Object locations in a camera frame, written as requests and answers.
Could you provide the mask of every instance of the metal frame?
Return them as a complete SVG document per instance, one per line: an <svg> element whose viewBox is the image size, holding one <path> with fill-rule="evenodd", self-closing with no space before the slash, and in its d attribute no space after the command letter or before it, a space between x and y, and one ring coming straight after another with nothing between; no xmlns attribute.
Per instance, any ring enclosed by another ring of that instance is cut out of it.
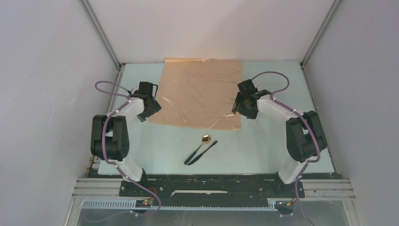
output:
<svg viewBox="0 0 399 226"><path fill-rule="evenodd" d="M89 0L80 0L93 28L98 34L101 42L106 47L115 66L119 70L115 78L115 83L120 84L123 76L125 66L121 65L115 52L113 51L110 42L108 41L104 30L102 29ZM309 61L315 47L317 46L321 36L325 32L331 19L335 15L342 0L335 0L332 4L326 18L324 19L319 31L317 32L312 44L310 45L306 55L304 56L301 66L304 68ZM110 111L115 104L115 97L110 97L107 106L107 112ZM97 169L99 166L99 159L97 157L92 159L91 167ZM358 209L358 204L355 199L351 183L348 179L301 179L304 187L305 197L302 201L342 201L349 222L349 226L364 226L362 215ZM71 201L64 220L64 226L76 226L78 224L79 215L82 209L120 209L132 210L135 208L136 200L142 200L149 197L119 197L121 178L79 178L77 180L75 189L73 191ZM287 198L268 198L269 207L248 209L246 207L237 208L211 208L212 210L251 210L251 211L274 211L274 204L279 201L287 201ZM191 208L191 207L170 207L163 206L162 210L201 210L210 208Z"/></svg>

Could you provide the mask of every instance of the brown cloth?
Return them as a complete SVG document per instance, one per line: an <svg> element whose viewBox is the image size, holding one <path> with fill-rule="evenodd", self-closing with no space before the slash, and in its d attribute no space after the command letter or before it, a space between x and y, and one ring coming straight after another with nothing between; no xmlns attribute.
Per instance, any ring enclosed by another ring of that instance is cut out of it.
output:
<svg viewBox="0 0 399 226"><path fill-rule="evenodd" d="M231 109L241 79L241 62L166 58L156 96L162 109L149 122L239 130L240 114L232 114Z"/></svg>

